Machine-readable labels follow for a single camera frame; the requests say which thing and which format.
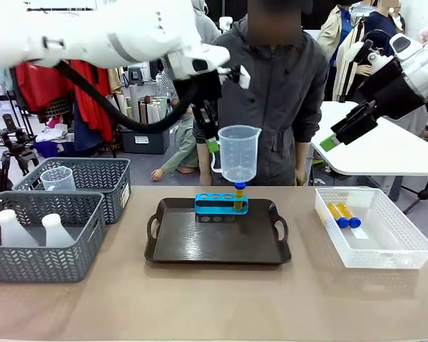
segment blue cap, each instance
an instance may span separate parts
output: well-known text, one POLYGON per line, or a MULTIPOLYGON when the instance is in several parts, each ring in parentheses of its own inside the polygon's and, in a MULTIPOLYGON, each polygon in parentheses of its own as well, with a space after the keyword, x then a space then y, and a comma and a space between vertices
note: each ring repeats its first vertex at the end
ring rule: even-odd
POLYGON ((349 224, 349 220, 345 217, 341 217, 339 220, 337 220, 337 225, 340 226, 341 229, 347 228, 349 224))
POLYGON ((235 189, 236 190, 244 190, 245 189, 245 183, 235 183, 235 189))
POLYGON ((350 219, 350 228, 358 228, 362 225, 362 221, 358 217, 350 219))

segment hand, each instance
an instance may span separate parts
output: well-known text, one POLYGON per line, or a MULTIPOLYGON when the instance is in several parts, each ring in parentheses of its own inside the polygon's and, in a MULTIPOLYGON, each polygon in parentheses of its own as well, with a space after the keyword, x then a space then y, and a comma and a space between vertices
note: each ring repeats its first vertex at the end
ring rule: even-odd
POLYGON ((160 182, 163 178, 163 170, 162 169, 155 170, 151 173, 151 175, 152 175, 152 180, 154 182, 160 182))
POLYGON ((200 185, 202 187, 211 187, 213 185, 213 177, 210 173, 200 176, 200 185))
POLYGON ((297 187, 304 187, 307 181, 307 175, 305 170, 295 171, 296 185, 297 187))
POLYGON ((358 66, 357 67, 357 75, 361 76, 371 76, 372 69, 371 66, 358 66))

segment table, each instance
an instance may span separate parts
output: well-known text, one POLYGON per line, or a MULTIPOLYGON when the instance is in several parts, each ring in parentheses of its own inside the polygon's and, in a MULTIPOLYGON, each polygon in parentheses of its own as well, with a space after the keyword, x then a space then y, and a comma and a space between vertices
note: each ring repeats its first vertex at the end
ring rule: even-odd
POLYGON ((312 146, 342 175, 386 176, 381 189, 389 194, 395 176, 428 176, 428 142, 380 118, 374 130, 346 146, 325 152, 320 143, 333 134, 331 127, 357 104, 324 102, 320 130, 312 146))
POLYGON ((133 187, 119 224, 79 284, 0 284, 0 338, 45 341, 397 341, 428 338, 420 271, 346 269, 311 187, 248 188, 286 219, 280 267, 147 262, 146 223, 165 197, 222 187, 133 187))

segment white plastic bottle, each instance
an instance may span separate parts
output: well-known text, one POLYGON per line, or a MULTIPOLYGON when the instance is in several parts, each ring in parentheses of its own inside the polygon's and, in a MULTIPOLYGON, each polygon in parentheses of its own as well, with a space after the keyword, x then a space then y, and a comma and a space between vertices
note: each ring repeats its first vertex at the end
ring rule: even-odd
POLYGON ((37 247, 38 242, 17 219, 14 210, 0 212, 1 245, 3 247, 37 247))
POLYGON ((43 217, 42 223, 46 228, 46 247, 64 248, 74 244, 74 239, 63 228, 58 214, 43 217))

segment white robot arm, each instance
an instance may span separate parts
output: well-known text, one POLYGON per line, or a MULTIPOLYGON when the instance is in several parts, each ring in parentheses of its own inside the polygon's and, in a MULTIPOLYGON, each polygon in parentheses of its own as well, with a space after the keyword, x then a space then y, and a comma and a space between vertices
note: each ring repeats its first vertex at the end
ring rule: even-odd
POLYGON ((27 12, 16 2, 13 5, 4 8, 0 1, 0 12, 6 12, 8 23, 3 25, 0 16, 0 68, 25 61, 57 68, 118 123, 141 133, 169 128, 193 104, 195 119, 208 145, 212 152, 218 149, 209 102, 221 97, 226 79, 247 89, 250 76, 242 66, 221 68, 230 60, 226 48, 201 43, 191 0, 117 0, 78 16, 27 12), (115 68, 157 58, 165 61, 181 103, 171 115, 151 125, 121 115, 63 62, 78 59, 100 68, 115 68))
POLYGON ((4 27, 0 16, 0 67, 80 59, 116 68, 165 56, 173 77, 184 80, 230 59, 226 48, 201 43, 190 0, 119 0, 79 16, 8 8, 6 17, 4 27), (194 60, 205 62, 202 70, 194 60))
MULTIPOLYGON (((373 33, 387 34, 380 30, 373 33)), ((428 42, 423 45, 398 34, 390 39, 395 56, 386 57, 372 49, 369 34, 346 56, 351 62, 372 66, 372 75, 358 88, 365 102, 332 127, 335 136, 322 142, 325 149, 362 137, 377 127, 381 116, 397 120, 423 105, 428 111, 428 42)))

